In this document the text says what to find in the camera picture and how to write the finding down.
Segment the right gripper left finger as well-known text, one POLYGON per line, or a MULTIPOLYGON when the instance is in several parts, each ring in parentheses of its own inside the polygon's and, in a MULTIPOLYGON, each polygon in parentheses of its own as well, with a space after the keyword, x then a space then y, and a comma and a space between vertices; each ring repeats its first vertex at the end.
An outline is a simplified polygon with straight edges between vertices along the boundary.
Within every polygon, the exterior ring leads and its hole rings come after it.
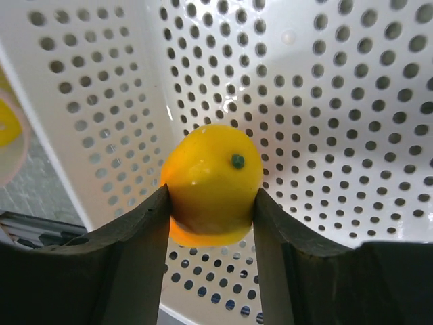
POLYGON ((65 245, 1 245, 2 324, 155 324, 169 231, 169 193, 65 245))

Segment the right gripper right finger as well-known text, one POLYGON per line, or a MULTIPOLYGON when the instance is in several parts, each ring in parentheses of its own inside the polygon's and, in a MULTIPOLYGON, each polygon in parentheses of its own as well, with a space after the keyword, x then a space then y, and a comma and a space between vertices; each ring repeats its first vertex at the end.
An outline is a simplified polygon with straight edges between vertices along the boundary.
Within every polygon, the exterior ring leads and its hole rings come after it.
POLYGON ((342 246, 287 214, 264 190, 254 241, 266 324, 431 324, 432 245, 342 246))

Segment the orange mango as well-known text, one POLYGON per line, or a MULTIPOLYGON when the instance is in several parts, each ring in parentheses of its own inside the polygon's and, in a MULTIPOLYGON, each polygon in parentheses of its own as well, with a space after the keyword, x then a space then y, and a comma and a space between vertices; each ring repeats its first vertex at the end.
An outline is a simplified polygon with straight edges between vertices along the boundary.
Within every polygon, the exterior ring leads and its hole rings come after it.
POLYGON ((170 237, 190 247, 228 246, 252 227, 263 164, 254 142, 229 125, 192 131, 163 164, 173 209, 170 237))

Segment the clear zip top bag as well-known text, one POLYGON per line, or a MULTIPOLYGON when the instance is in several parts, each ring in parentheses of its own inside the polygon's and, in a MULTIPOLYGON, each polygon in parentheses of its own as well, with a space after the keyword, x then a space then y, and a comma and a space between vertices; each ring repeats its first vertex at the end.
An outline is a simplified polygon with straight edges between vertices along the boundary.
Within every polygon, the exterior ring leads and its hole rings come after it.
POLYGON ((1 147, 1 187, 3 187, 15 177, 26 160, 30 146, 31 128, 3 70, 1 70, 1 98, 14 112, 22 129, 15 141, 8 146, 1 147))

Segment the yellow bell pepper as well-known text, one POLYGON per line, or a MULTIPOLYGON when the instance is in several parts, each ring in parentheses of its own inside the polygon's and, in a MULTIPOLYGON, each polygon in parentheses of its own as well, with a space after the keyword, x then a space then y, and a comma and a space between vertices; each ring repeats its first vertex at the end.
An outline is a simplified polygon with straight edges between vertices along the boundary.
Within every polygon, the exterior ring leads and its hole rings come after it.
POLYGON ((8 146, 21 134, 22 129, 16 115, 3 98, 1 98, 0 123, 0 146, 8 146))

